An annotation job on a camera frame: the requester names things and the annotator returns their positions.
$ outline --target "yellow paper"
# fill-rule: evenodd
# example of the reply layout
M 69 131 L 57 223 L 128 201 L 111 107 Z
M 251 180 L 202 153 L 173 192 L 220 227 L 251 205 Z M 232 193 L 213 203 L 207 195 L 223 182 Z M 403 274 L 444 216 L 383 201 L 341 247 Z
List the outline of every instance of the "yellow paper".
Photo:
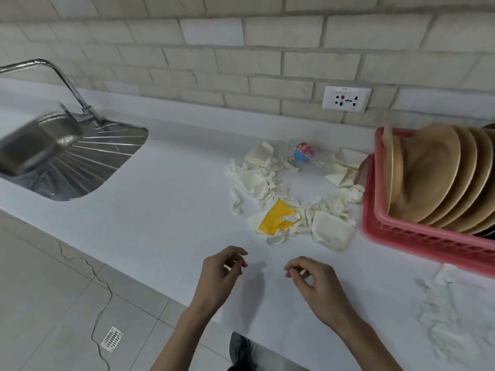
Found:
M 274 235 L 277 230 L 285 230 L 294 225 L 294 223 L 289 220 L 282 221 L 281 218 L 287 215 L 294 215 L 295 213 L 296 212 L 291 207 L 279 199 L 266 214 L 265 218 L 259 225 L 259 230 L 269 235 Z

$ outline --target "forearm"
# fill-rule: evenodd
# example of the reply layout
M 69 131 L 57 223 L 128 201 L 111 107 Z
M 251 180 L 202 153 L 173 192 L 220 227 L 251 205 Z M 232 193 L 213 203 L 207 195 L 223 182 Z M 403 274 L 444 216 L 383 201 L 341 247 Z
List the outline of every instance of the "forearm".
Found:
M 189 307 L 150 371 L 187 371 L 210 318 Z
M 402 371 L 385 345 L 358 314 L 344 319 L 336 330 L 340 338 L 355 357 L 362 371 Z

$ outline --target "hand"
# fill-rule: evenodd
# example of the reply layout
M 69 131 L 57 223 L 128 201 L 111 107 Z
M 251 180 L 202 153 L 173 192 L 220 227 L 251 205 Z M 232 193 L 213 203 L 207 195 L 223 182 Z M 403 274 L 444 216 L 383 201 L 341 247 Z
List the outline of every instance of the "hand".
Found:
M 300 256 L 288 262 L 284 269 L 285 276 L 292 278 L 314 315 L 337 333 L 343 325 L 358 318 L 334 269 L 328 264 Z M 310 275 L 313 286 L 305 280 Z
M 248 252 L 240 247 L 229 246 L 203 262 L 200 280 L 190 307 L 210 319 L 229 298 L 230 292 L 247 267 L 242 255 Z

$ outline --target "sink basin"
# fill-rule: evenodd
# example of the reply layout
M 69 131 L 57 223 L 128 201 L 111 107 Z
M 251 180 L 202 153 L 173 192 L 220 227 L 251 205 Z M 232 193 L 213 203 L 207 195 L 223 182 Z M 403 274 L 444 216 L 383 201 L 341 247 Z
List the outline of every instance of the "sink basin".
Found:
M 77 199 L 105 183 L 147 136 L 138 126 L 52 113 L 0 140 L 0 178 L 52 200 Z

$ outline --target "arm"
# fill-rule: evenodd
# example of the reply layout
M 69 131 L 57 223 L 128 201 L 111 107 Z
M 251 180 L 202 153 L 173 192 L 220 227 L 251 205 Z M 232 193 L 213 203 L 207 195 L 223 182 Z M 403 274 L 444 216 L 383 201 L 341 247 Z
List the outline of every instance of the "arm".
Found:
M 373 328 L 355 312 L 332 267 L 299 257 L 285 270 L 316 317 L 337 333 L 363 371 L 402 371 Z M 310 275 L 313 286 L 305 280 Z
M 203 262 L 191 305 L 182 313 L 174 333 L 150 371 L 187 371 L 207 324 L 225 303 L 241 267 L 247 267 L 242 255 L 248 252 L 229 246 Z

